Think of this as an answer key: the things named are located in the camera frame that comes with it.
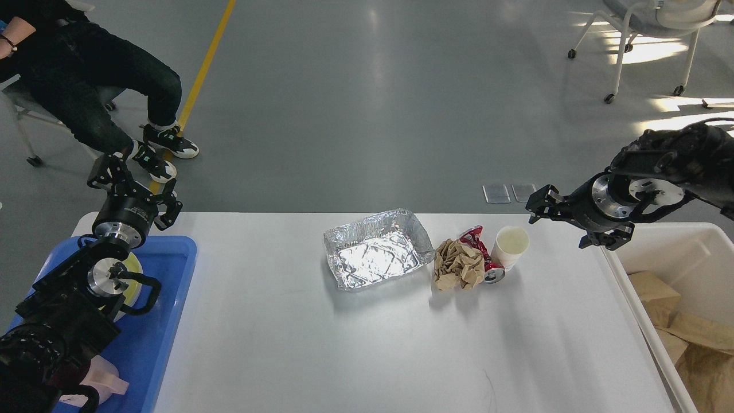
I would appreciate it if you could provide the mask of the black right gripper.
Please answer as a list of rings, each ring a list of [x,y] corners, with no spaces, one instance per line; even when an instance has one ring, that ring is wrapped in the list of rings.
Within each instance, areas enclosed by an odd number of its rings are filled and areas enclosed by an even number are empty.
[[[574,222],[587,230],[580,238],[580,249],[599,246],[615,251],[634,234],[635,224],[626,223],[634,211],[628,186],[626,178],[609,173],[592,176],[569,196],[562,196],[553,185],[545,185],[532,193],[525,204],[530,213],[529,224],[541,219]]]

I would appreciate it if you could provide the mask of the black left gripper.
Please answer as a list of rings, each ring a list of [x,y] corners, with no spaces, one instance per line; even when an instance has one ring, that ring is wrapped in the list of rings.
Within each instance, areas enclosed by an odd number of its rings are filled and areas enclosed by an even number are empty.
[[[87,178],[87,186],[105,190],[107,199],[97,214],[92,233],[96,237],[117,237],[121,240],[146,240],[154,223],[160,231],[172,227],[183,204],[175,192],[176,178],[163,185],[150,203],[139,199],[141,185],[134,180],[126,161],[115,154],[97,157]]]

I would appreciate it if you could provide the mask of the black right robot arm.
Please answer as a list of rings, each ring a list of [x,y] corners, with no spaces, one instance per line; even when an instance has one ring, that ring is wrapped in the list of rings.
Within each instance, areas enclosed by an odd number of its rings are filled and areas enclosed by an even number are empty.
[[[732,137],[714,119],[678,130],[647,129],[571,194],[546,185],[525,209],[529,223],[549,219],[584,230],[580,248],[614,251],[631,240],[635,224],[656,222],[692,200],[731,219],[732,159]]]

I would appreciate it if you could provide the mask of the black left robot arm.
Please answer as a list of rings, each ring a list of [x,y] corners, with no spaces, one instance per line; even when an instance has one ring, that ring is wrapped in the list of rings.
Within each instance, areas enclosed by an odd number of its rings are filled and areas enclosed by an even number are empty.
[[[115,155],[97,158],[87,180],[107,191],[90,243],[33,285],[16,307],[22,321],[2,336],[3,412],[50,412],[63,395],[84,395],[81,412],[94,412],[99,392],[83,385],[84,368],[120,334],[118,313],[138,316],[154,308],[162,291],[152,277],[127,269],[130,251],[151,227],[165,230],[182,209],[168,180],[154,194]]]

